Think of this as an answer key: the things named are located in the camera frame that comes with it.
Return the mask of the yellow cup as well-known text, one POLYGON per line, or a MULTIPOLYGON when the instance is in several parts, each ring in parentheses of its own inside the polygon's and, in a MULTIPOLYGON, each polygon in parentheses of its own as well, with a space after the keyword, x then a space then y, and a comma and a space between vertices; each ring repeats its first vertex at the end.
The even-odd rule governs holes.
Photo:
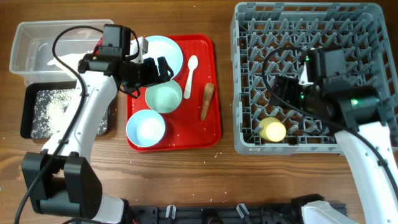
POLYGON ((279 142, 286 136, 286 128, 277 118, 264 118, 259 125, 261 127, 259 135, 266 141, 279 142))

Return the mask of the green bowl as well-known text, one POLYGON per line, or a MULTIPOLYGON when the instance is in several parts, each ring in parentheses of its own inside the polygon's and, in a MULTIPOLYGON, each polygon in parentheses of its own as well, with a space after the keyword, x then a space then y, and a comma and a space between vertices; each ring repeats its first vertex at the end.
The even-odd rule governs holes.
POLYGON ((147 106, 158 113, 171 113, 182 102, 182 89, 174 80, 151 86, 145 93, 147 106))

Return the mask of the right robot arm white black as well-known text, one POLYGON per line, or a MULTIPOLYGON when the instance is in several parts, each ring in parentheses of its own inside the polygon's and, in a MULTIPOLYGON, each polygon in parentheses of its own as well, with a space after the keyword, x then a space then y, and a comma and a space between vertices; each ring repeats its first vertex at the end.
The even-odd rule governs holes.
POLYGON ((349 82, 340 46, 290 50, 300 54, 304 70, 299 79, 265 81, 274 105, 327 125, 348 161, 366 222, 397 223, 397 163, 379 92, 349 82))

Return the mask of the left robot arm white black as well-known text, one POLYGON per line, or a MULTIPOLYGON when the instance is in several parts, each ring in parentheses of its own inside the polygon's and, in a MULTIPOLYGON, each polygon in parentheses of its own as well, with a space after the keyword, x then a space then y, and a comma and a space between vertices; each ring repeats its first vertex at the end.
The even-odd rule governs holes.
POLYGON ((68 223, 136 223, 127 200, 103 192, 90 165, 91 150, 105 111, 118 93, 140 97, 144 87, 165 83, 173 70, 164 57, 146 57, 147 41, 128 27, 106 24, 102 41, 73 70, 75 97, 63 123, 40 152, 22 160, 35 213, 66 217, 68 223))

